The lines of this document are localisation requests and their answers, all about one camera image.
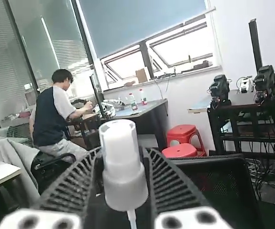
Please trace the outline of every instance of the window sill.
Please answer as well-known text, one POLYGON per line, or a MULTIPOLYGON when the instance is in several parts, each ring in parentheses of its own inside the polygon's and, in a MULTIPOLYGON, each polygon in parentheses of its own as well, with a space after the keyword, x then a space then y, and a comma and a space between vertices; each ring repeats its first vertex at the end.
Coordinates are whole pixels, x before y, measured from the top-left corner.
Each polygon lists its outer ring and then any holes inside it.
POLYGON ((163 82, 163 81, 179 79, 179 78, 182 78, 182 77, 187 77, 187 76, 191 76, 191 75, 195 75, 195 74, 199 74, 199 73, 210 72, 210 71, 218 70, 218 69, 221 69, 221 68, 222 67, 220 65, 210 66, 210 67, 207 67, 207 68, 198 69, 198 70, 195 70, 195 71, 179 74, 179 75, 176 75, 176 76, 166 77, 166 78, 158 79, 158 80, 155 80, 155 81, 150 80, 150 81, 147 81, 147 82, 144 82, 144 83, 138 83, 138 84, 135 84, 131 87, 124 87, 123 86, 123 87, 118 87, 118 88, 114 88, 114 89, 109 89, 109 90, 104 91, 103 94, 109 93, 109 92, 118 92, 118 91, 126 90, 126 89, 129 89, 129 88, 141 87, 141 86, 145 86, 145 85, 152 84, 152 83, 160 83, 160 82, 163 82))

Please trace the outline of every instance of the man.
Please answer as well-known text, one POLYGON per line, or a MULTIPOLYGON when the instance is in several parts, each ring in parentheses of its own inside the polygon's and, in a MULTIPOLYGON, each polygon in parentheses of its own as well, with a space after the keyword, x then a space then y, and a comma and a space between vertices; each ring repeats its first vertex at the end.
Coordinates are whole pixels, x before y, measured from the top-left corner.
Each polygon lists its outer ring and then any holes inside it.
POLYGON ((66 120, 78 118, 92 109, 87 102, 83 108, 76 109, 66 94, 73 76, 65 70, 56 70, 52 75, 53 86, 44 90, 37 99, 36 108, 30 117, 30 133, 33 143, 44 153, 60 156, 65 153, 75 155, 76 159, 84 157, 86 149, 64 139, 66 120))

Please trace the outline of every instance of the blue roller blind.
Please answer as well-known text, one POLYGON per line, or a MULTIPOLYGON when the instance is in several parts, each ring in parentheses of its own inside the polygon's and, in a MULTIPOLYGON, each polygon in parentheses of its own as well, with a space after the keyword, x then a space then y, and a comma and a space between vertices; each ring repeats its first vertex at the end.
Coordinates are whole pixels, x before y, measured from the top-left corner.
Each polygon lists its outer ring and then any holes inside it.
POLYGON ((80 0, 99 58, 205 10, 204 0, 80 0))

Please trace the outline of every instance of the open window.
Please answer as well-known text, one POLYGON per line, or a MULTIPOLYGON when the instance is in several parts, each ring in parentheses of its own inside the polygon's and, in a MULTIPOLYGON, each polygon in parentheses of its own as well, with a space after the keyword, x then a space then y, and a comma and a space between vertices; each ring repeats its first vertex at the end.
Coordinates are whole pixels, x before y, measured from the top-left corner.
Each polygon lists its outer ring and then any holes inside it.
POLYGON ((213 52, 214 36, 202 14, 101 61, 108 87, 113 89, 138 82, 135 71, 145 66, 151 78, 209 67, 215 64, 213 52))
POLYGON ((156 35, 147 41, 147 46, 156 76, 188 72, 203 61, 213 62, 214 39, 205 15, 156 35))
POLYGON ((144 67, 139 45, 135 45, 102 59, 109 88, 123 86, 128 82, 138 82, 136 70, 144 67))

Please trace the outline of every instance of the black hair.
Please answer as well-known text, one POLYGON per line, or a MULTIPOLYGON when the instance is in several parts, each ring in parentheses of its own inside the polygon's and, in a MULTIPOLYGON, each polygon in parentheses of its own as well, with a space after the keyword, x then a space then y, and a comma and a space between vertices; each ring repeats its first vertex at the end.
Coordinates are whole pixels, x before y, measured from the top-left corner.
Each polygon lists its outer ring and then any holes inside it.
POLYGON ((74 78, 70 71, 66 69, 58 69, 52 74, 52 82, 53 83, 62 83, 64 80, 69 80, 71 83, 73 82, 74 78))

